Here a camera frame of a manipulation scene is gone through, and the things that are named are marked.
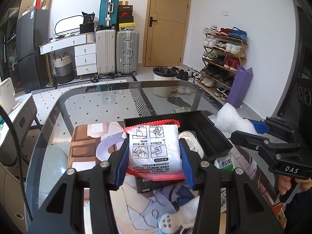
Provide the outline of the right hand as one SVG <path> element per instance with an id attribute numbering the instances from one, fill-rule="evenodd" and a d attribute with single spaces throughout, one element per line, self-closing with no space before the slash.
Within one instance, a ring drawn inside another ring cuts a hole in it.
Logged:
<path id="1" fill-rule="evenodd" d="M 279 176 L 278 189 L 281 195 L 286 194 L 286 192 L 291 189 L 291 180 L 292 180 L 291 177 L 283 176 L 283 175 Z M 311 179 L 308 179 L 308 180 L 295 179 L 295 181 L 301 184 L 297 193 L 306 192 L 312 187 Z"/>

